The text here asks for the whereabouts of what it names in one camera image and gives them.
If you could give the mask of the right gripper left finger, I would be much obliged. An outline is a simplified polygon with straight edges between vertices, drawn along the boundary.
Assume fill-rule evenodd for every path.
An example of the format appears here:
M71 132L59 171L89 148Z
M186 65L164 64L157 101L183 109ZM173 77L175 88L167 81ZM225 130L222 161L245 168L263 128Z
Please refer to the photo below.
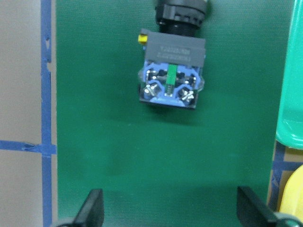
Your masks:
M89 192L77 215L69 221L61 221L57 227L102 227L104 223L104 197L102 189Z

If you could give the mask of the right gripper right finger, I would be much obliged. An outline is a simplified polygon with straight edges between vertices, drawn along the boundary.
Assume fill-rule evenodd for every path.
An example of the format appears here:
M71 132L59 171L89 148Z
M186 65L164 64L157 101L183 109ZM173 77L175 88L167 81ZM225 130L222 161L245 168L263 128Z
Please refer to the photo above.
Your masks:
M236 214L243 227L301 227L299 218L273 212L248 186L237 187Z

